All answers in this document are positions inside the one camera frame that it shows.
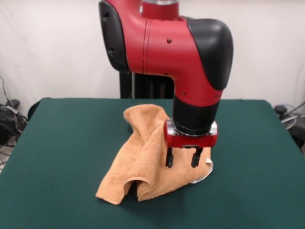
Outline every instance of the table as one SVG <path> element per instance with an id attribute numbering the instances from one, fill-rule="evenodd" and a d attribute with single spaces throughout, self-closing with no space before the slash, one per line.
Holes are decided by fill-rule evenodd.
<path id="1" fill-rule="evenodd" d="M 305 228 L 305 160 L 269 103 L 222 100 L 214 171 L 119 206 L 95 193 L 131 129 L 123 111 L 171 100 L 44 99 L 0 175 L 0 228 Z"/>

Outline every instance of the black cylindrical joint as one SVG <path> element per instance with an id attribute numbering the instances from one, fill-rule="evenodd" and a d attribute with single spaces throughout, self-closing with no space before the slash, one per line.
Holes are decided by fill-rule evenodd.
<path id="1" fill-rule="evenodd" d="M 211 106 L 193 106 L 176 96 L 173 101 L 173 126 L 182 134 L 203 136 L 209 133 L 215 121 L 219 103 Z"/>

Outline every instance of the screw hole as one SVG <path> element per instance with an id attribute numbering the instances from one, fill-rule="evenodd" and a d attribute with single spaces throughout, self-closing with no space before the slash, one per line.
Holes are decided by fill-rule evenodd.
<path id="1" fill-rule="evenodd" d="M 109 21 L 110 19 L 110 13 L 105 13 L 104 16 L 103 16 L 103 20 L 104 21 Z"/>

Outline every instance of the crumpled towel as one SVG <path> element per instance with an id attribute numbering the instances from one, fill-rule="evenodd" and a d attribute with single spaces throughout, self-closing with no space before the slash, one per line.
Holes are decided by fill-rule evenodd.
<path id="1" fill-rule="evenodd" d="M 132 183 L 137 182 L 138 201 L 144 201 L 197 183 L 212 172 L 210 148 L 203 150 L 197 168 L 191 167 L 194 148 L 173 148 L 173 167 L 165 167 L 163 124 L 169 117 L 163 108 L 153 104 L 130 107 L 124 111 L 124 118 L 132 126 L 133 134 L 121 147 L 96 197 L 118 205 Z"/>

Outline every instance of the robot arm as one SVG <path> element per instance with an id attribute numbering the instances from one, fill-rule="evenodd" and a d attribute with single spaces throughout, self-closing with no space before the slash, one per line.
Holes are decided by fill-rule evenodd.
<path id="1" fill-rule="evenodd" d="M 179 16 L 178 7 L 157 11 L 165 5 L 153 8 L 151 2 L 143 1 L 141 14 L 141 0 L 102 0 L 104 44 L 116 70 L 173 79 L 173 119 L 164 123 L 166 165 L 173 164 L 172 147 L 195 147 L 196 167 L 202 148 L 214 146 L 217 139 L 214 120 L 229 80 L 233 39 L 221 21 L 187 20 Z M 176 0 L 166 2 L 178 5 Z"/>

